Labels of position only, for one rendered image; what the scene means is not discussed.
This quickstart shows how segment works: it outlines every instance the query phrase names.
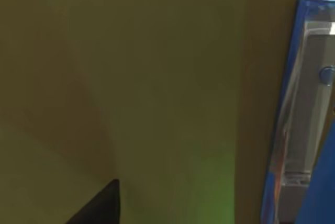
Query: blue edge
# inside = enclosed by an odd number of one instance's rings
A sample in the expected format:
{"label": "blue edge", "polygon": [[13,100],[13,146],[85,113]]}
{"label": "blue edge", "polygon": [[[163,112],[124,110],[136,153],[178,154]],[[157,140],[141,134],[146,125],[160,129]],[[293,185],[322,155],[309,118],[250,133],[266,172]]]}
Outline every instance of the blue edge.
{"label": "blue edge", "polygon": [[[278,108],[276,112],[276,126],[279,112],[283,104],[288,81],[294,66],[297,52],[300,44],[300,35],[303,29],[304,21],[308,16],[313,15],[319,6],[335,6],[334,0],[298,0],[295,15],[294,27],[291,35],[291,44],[289,47],[286,68],[283,76],[282,87]],[[274,130],[272,133],[273,149]],[[261,224],[273,224],[275,215],[274,199],[275,175],[270,171],[265,178],[263,193],[263,202],[261,209]],[[296,224],[309,223],[332,223],[328,219],[332,214],[331,208],[335,211],[335,123],[332,123],[327,140],[324,143],[318,163],[314,169],[309,189],[305,195],[303,205],[300,209]]]}

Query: dark object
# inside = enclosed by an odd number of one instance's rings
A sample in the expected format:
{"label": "dark object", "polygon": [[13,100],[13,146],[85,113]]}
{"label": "dark object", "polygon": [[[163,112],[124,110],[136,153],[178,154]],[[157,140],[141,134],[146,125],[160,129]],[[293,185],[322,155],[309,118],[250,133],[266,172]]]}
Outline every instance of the dark object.
{"label": "dark object", "polygon": [[119,180],[113,180],[66,224],[119,224],[119,220]]}

